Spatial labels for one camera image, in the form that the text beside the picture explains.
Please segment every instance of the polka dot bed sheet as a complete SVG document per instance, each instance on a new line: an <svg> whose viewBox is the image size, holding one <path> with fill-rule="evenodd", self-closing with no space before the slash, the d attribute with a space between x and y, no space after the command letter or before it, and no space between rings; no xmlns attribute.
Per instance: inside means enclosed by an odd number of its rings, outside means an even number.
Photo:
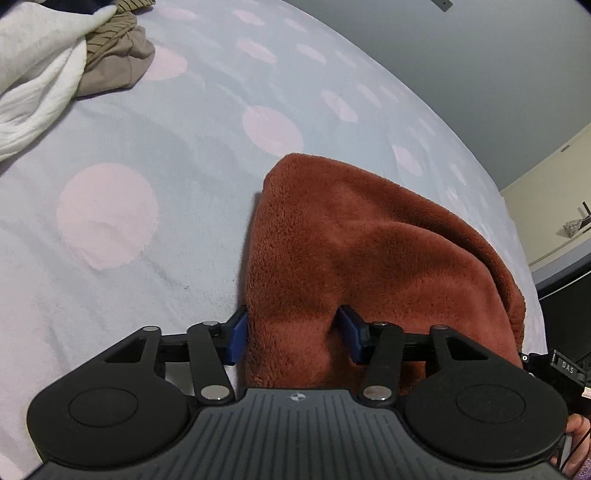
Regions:
<svg viewBox="0 0 591 480"><path fill-rule="evenodd" d="M336 158L458 214L525 298L524 351L545 352L524 253L493 181L412 91L280 0L158 0L131 90L75 102L0 176L0 478L39 459L33 396L143 325L224 321L265 174L292 151Z"/></svg>

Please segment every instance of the ribbed surface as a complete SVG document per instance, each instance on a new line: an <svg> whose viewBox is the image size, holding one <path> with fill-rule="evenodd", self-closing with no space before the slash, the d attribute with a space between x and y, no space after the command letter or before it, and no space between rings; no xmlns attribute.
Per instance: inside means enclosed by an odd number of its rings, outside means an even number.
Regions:
<svg viewBox="0 0 591 480"><path fill-rule="evenodd" d="M553 480L549 465L477 473L421 450L396 415L367 408L345 391L255 390L208 408L188 435L143 465L76 472L48 464L35 480Z"/></svg>

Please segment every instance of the black device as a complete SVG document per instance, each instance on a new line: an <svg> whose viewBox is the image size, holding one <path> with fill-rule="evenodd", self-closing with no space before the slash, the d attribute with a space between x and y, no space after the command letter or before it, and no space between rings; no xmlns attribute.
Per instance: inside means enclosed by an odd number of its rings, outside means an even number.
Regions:
<svg viewBox="0 0 591 480"><path fill-rule="evenodd" d="M44 461L29 478L564 478L548 462L566 425L562 396L452 328L405 334L342 306L335 328L367 365L359 394L235 394L223 365L240 360L247 324L242 307L183 335L147 326L51 384L28 409ZM399 397L402 363L415 361L428 376ZM189 362L194 396L164 379L168 362Z"/></svg>

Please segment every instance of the mattress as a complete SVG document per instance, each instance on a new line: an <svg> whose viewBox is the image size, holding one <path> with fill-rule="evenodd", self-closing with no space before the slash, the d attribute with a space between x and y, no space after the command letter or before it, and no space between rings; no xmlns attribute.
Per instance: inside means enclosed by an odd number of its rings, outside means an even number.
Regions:
<svg viewBox="0 0 591 480"><path fill-rule="evenodd" d="M543 318L495 184L451 129L360 49L279 0L158 0L131 90L76 101L0 164L0 477L39 458L33 396L144 325L224 321L242 301L265 174L301 151L351 163L478 230Z"/></svg>

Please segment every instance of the striped cloth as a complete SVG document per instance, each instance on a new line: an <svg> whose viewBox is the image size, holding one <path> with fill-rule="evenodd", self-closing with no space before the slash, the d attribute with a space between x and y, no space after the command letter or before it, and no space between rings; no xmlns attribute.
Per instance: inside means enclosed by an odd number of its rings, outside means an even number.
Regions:
<svg viewBox="0 0 591 480"><path fill-rule="evenodd" d="M127 0L119 0L118 11L119 4L123 1L127 2ZM123 35L132 30L137 23L138 20L133 13L124 12L114 15L106 24L88 33L86 35L86 70L91 69L93 63L99 60L104 52L115 46Z"/></svg>
<svg viewBox="0 0 591 480"><path fill-rule="evenodd" d="M133 12L144 7L151 7L156 0L117 0L117 13Z"/></svg>

